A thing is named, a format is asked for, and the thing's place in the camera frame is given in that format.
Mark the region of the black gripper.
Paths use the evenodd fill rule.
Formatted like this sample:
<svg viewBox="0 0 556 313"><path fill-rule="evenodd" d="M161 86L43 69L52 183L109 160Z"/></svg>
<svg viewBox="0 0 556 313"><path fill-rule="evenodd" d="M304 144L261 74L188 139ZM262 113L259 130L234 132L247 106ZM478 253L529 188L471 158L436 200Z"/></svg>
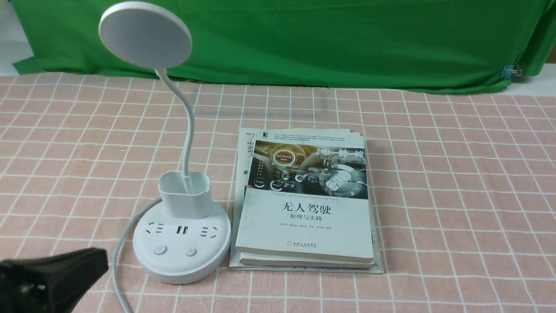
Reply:
<svg viewBox="0 0 556 313"><path fill-rule="evenodd" d="M103 248L84 248L43 258L0 264L2 313L71 313L109 270Z"/></svg>

